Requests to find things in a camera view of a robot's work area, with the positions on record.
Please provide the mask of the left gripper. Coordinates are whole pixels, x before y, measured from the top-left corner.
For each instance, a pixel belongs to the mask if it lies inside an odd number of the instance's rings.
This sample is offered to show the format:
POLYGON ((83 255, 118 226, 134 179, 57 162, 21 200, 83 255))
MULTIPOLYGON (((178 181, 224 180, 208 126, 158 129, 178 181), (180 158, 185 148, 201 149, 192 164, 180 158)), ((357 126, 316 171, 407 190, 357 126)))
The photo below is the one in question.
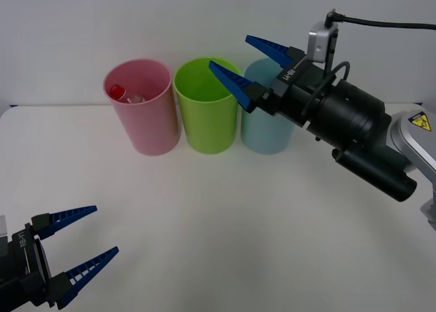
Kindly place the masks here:
POLYGON ((31 224, 10 240, 1 233, 2 311, 13 311, 28 302, 36 307, 44 303, 51 308, 57 305, 61 310, 114 258, 118 247, 51 278, 41 240, 96 211, 93 205, 44 213, 32 217, 31 224))

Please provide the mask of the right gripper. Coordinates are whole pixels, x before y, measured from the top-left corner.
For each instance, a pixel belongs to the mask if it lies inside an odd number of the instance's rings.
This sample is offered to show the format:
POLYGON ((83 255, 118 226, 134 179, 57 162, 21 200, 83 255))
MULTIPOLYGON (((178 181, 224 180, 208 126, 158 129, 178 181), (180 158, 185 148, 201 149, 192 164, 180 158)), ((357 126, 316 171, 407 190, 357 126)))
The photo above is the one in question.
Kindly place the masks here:
POLYGON ((247 113, 256 108, 280 114, 299 126, 335 128, 335 71, 324 71, 306 61, 303 50, 247 35, 245 42, 271 59, 275 70, 263 86, 209 61, 209 69, 247 113))

